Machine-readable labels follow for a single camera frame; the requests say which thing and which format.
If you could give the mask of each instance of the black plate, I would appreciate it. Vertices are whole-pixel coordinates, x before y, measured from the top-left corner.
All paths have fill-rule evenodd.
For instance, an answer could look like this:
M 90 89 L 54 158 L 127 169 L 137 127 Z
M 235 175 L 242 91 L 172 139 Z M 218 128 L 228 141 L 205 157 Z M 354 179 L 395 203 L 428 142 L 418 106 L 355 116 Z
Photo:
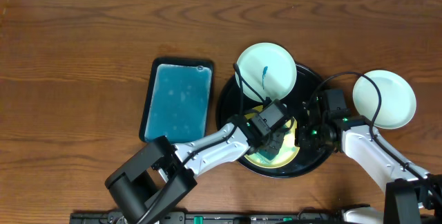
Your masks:
M 299 126 L 300 124 L 307 124 L 308 121 L 307 115 L 303 111 L 302 102 L 309 100 L 315 88 L 322 82 L 322 78 L 311 69 L 300 64 L 296 64 L 296 70 L 298 74 L 295 86 L 281 102 L 287 105 L 289 114 L 295 117 Z M 240 110 L 239 102 L 240 88 L 236 84 L 235 76 L 232 76 L 222 89 L 220 98 L 218 99 L 216 108 L 216 127 L 218 130 L 226 124 L 228 118 L 238 114 Z M 247 96 L 244 97 L 244 109 L 251 109 L 259 105 L 261 105 L 261 103 L 250 100 Z M 275 169 L 266 169 L 256 166 L 245 157 L 241 157 L 238 161 L 246 168 L 263 176 L 291 178 L 311 172 L 321 165 L 330 154 L 330 151 L 308 151 L 300 149 L 296 157 L 289 164 Z

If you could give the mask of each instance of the white plate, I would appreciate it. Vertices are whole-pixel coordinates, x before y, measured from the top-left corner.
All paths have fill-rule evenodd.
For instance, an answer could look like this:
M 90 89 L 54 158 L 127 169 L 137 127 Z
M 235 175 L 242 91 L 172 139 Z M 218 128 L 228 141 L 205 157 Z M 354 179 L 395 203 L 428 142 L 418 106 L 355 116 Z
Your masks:
M 296 64 L 293 57 L 283 47 L 260 43 L 248 47 L 238 58 L 241 76 L 264 99 L 281 100 L 295 86 Z M 260 98 L 247 86 L 242 85 L 244 94 L 260 102 Z
M 381 92 L 382 104 L 374 125 L 396 129 L 406 125 L 416 112 L 416 96 L 412 87 L 399 75 L 389 71 L 370 71 L 365 74 L 376 83 Z M 353 88 L 353 102 L 359 114 L 369 120 L 378 106 L 378 94 L 364 77 Z

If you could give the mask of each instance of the green component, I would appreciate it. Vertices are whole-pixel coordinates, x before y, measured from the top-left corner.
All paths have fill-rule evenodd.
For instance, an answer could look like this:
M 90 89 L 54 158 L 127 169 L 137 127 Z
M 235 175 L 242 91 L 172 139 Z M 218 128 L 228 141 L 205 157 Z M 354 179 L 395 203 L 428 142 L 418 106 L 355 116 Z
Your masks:
M 202 224 L 202 216 L 195 216 L 195 218 L 193 218 L 193 224 Z

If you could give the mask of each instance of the brown table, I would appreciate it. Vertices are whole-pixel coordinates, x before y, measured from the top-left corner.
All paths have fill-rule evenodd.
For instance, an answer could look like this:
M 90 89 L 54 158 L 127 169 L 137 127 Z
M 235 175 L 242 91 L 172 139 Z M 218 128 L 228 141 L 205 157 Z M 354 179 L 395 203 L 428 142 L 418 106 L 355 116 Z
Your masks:
M 9 0 L 0 29 L 0 222 L 67 223 L 77 210 L 115 207 L 104 180 L 144 144 L 138 130 L 152 61 L 215 62 L 215 104 L 232 63 L 270 41 L 323 77 L 386 69 L 418 102 L 384 137 L 442 173 L 442 0 Z M 356 78 L 331 85 L 351 104 Z M 205 212 L 297 212 L 384 195 L 353 160 L 265 178 L 234 162 L 212 169 L 178 205 Z

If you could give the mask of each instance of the yellow plate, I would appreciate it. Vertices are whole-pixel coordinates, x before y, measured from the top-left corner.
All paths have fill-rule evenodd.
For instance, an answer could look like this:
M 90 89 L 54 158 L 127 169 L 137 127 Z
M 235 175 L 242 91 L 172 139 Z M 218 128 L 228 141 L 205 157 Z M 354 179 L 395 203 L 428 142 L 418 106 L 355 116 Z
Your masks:
M 262 106 L 257 106 L 257 107 L 254 107 L 253 109 L 261 112 Z M 245 117 L 247 119 L 250 119 L 254 115 L 255 115 L 255 113 L 250 113 L 250 114 L 245 115 Z M 290 127 L 290 124 L 291 124 L 291 120 L 289 120 L 285 124 L 285 126 Z M 282 143 L 282 147 L 281 147 L 278 155 L 276 155 L 276 157 L 274 159 L 268 160 L 264 156 L 261 156 L 258 152 L 255 154 L 252 154 L 250 156 L 245 155 L 245 158 L 248 161 L 250 161 L 251 163 L 253 163 L 254 165 L 262 167 L 262 168 L 266 168 L 266 169 L 276 169 L 276 168 L 279 168 L 279 167 L 282 167 L 282 166 L 288 164 L 296 157 L 296 155 L 299 152 L 299 147 L 295 146 L 296 126 L 297 126 L 297 123 L 295 120 L 290 131 L 286 132 L 286 134 L 284 136 L 284 142 Z

